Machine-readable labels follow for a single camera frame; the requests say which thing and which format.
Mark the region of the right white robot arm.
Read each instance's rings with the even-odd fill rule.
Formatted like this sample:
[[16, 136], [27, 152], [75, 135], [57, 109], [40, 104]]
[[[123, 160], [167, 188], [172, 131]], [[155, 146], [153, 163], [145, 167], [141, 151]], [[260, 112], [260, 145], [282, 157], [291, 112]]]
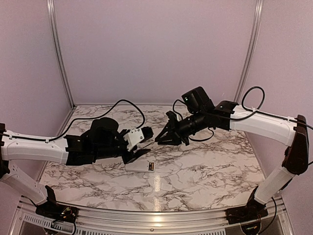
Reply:
[[190, 135], [205, 128], [220, 128], [260, 135], [287, 146], [282, 164], [253, 191], [243, 207], [242, 215], [246, 219], [253, 219], [274, 194], [308, 169], [309, 125], [304, 116], [277, 116], [226, 100], [215, 106], [203, 87], [190, 90], [182, 99], [190, 116], [178, 120], [174, 111], [168, 111], [169, 120], [155, 138], [159, 145], [189, 145]]

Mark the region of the white battery cover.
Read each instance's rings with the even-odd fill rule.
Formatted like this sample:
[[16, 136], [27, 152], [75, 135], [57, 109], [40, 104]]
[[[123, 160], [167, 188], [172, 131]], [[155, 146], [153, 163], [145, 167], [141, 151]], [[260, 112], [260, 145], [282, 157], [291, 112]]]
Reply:
[[173, 188], [173, 186], [170, 184], [161, 184], [161, 186], [160, 186], [160, 189], [165, 190], [165, 191], [171, 191], [172, 188]]

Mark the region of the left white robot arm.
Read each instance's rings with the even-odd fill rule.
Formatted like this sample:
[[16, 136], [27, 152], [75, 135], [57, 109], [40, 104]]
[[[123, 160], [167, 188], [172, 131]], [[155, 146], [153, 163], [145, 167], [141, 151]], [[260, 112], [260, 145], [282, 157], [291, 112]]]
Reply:
[[119, 124], [101, 115], [90, 118], [90, 129], [80, 136], [63, 132], [58, 137], [22, 136], [0, 125], [0, 180], [28, 197], [50, 217], [57, 218], [62, 207], [53, 189], [37, 183], [23, 172], [15, 160], [39, 160], [69, 166], [89, 165], [100, 159], [121, 157], [129, 164], [148, 152], [137, 149], [139, 143], [153, 137], [150, 127], [142, 124], [134, 129], [118, 131]]

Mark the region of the white remote control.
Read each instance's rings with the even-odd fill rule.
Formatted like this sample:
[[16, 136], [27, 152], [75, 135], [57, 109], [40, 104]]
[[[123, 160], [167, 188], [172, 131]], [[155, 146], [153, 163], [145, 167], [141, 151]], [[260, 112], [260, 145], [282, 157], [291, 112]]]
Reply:
[[127, 171], [131, 171], [131, 172], [144, 172], [144, 173], [150, 173], [152, 171], [148, 171], [148, 164], [150, 161], [135, 161], [133, 163], [127, 164], [125, 166], [125, 169]]

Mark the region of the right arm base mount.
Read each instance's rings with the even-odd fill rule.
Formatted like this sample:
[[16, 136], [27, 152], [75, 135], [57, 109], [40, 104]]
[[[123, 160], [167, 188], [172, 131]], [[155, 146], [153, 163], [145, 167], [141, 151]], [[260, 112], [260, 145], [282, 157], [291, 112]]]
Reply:
[[248, 222], [268, 216], [268, 211], [265, 208], [265, 205], [245, 205], [229, 208], [225, 211], [225, 213], [229, 224]]

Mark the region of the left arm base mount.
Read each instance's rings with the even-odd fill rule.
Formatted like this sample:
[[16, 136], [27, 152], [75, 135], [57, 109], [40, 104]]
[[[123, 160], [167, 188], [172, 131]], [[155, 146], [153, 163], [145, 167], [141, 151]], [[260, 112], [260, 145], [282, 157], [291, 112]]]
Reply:
[[78, 208], [61, 204], [52, 206], [42, 204], [36, 207], [36, 214], [56, 221], [74, 223], [78, 215]]

